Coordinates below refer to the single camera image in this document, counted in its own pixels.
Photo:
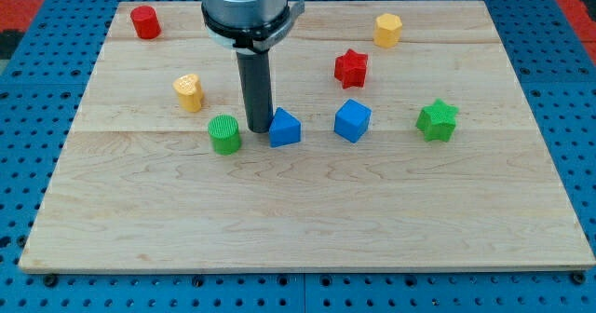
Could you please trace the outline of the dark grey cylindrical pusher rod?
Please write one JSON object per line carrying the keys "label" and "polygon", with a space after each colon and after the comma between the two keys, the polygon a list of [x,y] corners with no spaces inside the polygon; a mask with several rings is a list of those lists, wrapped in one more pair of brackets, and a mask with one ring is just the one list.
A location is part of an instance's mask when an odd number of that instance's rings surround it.
{"label": "dark grey cylindrical pusher rod", "polygon": [[266,133],[273,119],[268,52],[237,53],[237,66],[250,131]]}

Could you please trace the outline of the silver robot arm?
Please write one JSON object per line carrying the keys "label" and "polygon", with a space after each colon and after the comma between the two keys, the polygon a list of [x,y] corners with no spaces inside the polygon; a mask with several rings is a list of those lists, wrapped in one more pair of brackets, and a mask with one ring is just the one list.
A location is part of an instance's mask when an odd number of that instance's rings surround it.
{"label": "silver robot arm", "polygon": [[281,42],[305,12],[288,0],[199,0],[208,34],[236,53],[250,131],[266,133],[273,120],[269,50]]}

